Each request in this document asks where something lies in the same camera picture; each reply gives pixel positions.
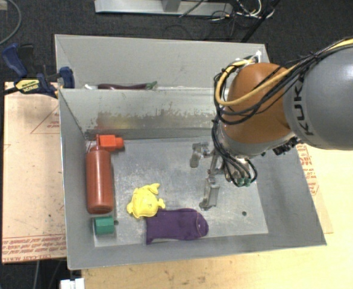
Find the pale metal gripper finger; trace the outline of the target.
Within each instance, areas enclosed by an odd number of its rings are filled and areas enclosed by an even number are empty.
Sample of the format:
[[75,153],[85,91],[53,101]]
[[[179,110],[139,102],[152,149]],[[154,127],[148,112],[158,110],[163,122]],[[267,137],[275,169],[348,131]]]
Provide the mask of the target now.
[[190,167],[197,168],[202,158],[210,157],[209,143],[200,142],[192,144],[192,156],[190,158]]
[[207,178],[204,185],[204,195],[202,201],[199,203],[201,210],[207,211],[210,208],[217,206],[219,197],[220,185],[216,183],[215,178]]

